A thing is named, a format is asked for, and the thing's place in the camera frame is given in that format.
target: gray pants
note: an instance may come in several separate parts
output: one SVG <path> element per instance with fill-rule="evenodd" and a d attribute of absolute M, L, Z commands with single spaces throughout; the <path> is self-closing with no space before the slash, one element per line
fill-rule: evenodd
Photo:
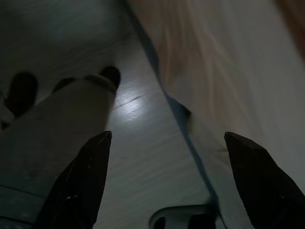
<path fill-rule="evenodd" d="M 7 219 L 20 220 L 21 228 L 35 222 L 58 175 L 104 131 L 115 93 L 112 82 L 91 75 L 52 94 L 0 133 L 0 228 L 11 225 Z"/>

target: black pointed object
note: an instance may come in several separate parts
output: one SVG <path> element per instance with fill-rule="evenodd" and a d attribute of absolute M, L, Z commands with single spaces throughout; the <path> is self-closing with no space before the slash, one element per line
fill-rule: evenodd
<path fill-rule="evenodd" d="M 91 138 L 55 181 L 33 229 L 91 229 L 107 176 L 112 134 Z"/>
<path fill-rule="evenodd" d="M 267 150 L 235 133 L 227 132 L 224 138 L 236 187 L 254 228 L 305 228 L 305 197 Z"/>

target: floor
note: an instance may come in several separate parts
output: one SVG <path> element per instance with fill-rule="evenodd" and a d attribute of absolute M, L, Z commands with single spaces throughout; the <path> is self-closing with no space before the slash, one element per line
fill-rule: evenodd
<path fill-rule="evenodd" d="M 157 210 L 209 198 L 189 149 L 120 5 L 113 0 L 0 3 L 0 89 L 31 71 L 38 102 L 58 80 L 114 64 L 122 72 L 107 129 L 113 140 L 99 228 L 148 228 Z"/>

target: cloth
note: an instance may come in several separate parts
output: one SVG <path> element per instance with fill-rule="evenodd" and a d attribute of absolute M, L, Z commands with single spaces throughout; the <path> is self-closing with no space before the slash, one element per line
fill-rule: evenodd
<path fill-rule="evenodd" d="M 151 38 L 167 93 L 190 134 L 228 228 L 252 228 L 225 131 L 252 139 L 305 193 L 305 69 L 280 11 L 264 0 L 129 0 Z"/>

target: gray floor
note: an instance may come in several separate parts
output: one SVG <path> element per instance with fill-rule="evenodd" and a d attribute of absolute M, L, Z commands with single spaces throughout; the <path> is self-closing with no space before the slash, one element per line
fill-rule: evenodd
<path fill-rule="evenodd" d="M 122 72 L 107 126 L 113 141 L 95 228 L 147 228 L 150 216 L 161 208 L 202 204 L 209 198 L 139 40 L 116 1 L 3 0 L 0 16 L 4 92 L 21 70 L 37 75 L 38 101 L 61 78 L 81 78 L 108 64 Z"/>

